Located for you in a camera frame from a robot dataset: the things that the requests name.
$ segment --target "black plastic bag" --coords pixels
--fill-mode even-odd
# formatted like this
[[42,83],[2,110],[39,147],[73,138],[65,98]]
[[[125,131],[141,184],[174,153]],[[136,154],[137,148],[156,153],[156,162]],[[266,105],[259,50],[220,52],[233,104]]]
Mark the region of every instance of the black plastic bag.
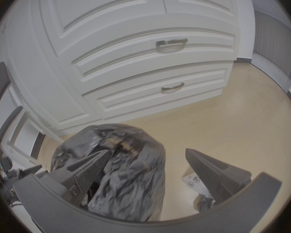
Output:
[[157,220],[165,195],[165,149],[141,129],[122,124],[88,126],[58,146],[50,170],[105,149],[110,160],[81,206],[122,220]]

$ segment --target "chair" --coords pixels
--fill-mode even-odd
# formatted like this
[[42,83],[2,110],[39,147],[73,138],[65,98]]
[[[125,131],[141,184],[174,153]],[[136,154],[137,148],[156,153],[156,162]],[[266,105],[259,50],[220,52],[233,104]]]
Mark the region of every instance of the chair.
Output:
[[[8,70],[4,62],[0,63],[0,100],[7,89],[11,86],[11,80],[8,75]],[[21,129],[24,124],[30,120],[37,128],[41,129],[40,132],[46,134],[50,138],[53,138],[59,143],[64,141],[43,126],[40,122],[35,120],[28,111],[22,106],[17,107],[0,127],[0,159],[3,154],[9,156],[11,160],[15,160],[21,164],[24,168],[30,168],[34,165],[39,164],[38,161],[25,154],[23,151],[15,146],[15,141],[19,136]]]

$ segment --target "circular symbol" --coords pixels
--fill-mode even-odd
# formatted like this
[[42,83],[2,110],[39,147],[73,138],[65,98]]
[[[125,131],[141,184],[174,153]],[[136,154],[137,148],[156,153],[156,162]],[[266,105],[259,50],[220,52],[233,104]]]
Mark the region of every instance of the circular symbol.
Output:
[[195,183],[199,183],[200,182],[200,179],[199,179],[199,177],[194,177],[194,179],[193,179],[193,181],[195,182]]

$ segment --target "floor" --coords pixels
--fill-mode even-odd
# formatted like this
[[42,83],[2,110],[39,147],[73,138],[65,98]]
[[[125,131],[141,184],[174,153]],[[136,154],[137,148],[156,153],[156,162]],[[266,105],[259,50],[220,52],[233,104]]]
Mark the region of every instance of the floor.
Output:
[[[235,63],[221,96],[124,122],[142,128],[166,149],[166,193],[161,220],[198,213],[198,194],[181,178],[192,173],[192,148],[246,169],[254,179],[267,172],[282,181],[271,208],[252,232],[260,232],[291,197],[291,101],[267,75]],[[38,160],[50,167],[58,143],[45,138]]]
[[253,52],[251,64],[270,76],[285,92],[288,92],[291,79],[279,66],[257,52]]

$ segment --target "drawer handle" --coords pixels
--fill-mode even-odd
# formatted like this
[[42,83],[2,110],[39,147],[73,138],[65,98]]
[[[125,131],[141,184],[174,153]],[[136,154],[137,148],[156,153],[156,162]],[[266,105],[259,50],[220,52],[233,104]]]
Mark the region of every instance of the drawer handle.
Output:
[[173,86],[173,87],[162,87],[162,91],[173,90],[173,89],[180,88],[182,86],[184,86],[184,83],[183,82],[180,85],[176,85],[176,86]]
[[187,38],[179,39],[179,40],[157,41],[156,47],[159,48],[160,45],[175,44],[175,43],[182,43],[183,45],[185,45],[187,43]]

